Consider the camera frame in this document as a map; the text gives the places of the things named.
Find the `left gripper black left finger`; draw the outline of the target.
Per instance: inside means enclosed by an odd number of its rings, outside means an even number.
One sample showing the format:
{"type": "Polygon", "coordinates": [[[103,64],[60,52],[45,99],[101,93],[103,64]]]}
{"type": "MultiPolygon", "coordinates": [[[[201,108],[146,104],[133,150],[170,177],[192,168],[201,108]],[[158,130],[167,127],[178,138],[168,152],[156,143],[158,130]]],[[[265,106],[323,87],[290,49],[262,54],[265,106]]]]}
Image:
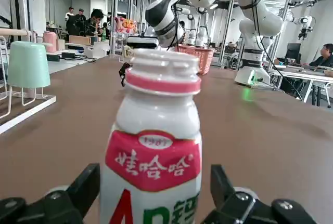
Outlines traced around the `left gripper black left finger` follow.
{"type": "Polygon", "coordinates": [[[22,197],[1,199],[1,223],[83,223],[100,192],[100,165],[90,163],[65,189],[33,203],[22,197]]]}

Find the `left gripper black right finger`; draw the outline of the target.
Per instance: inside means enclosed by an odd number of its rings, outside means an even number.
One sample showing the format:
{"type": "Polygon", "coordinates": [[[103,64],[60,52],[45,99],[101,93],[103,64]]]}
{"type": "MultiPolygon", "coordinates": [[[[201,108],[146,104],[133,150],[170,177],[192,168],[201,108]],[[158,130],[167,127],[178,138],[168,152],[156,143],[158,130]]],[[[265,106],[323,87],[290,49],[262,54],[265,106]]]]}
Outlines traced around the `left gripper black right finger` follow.
{"type": "Polygon", "coordinates": [[[289,223],[316,224],[301,204],[274,199],[266,205],[244,189],[236,190],[223,167],[211,165],[210,191],[215,204],[203,223],[289,223]]]}

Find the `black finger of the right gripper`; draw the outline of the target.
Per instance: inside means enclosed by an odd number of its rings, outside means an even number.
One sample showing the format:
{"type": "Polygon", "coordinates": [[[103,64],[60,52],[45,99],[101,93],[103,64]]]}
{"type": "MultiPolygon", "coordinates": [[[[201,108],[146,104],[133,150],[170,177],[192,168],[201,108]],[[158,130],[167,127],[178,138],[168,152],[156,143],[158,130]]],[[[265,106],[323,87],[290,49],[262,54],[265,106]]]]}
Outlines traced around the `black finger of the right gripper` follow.
{"type": "Polygon", "coordinates": [[[124,81],[125,81],[125,73],[126,73],[126,70],[127,70],[128,68],[130,68],[130,67],[131,67],[131,65],[130,65],[129,63],[125,62],[125,63],[122,65],[122,67],[120,68],[120,70],[119,70],[119,76],[120,76],[120,79],[121,79],[121,85],[122,85],[122,87],[125,86],[124,81]]]}

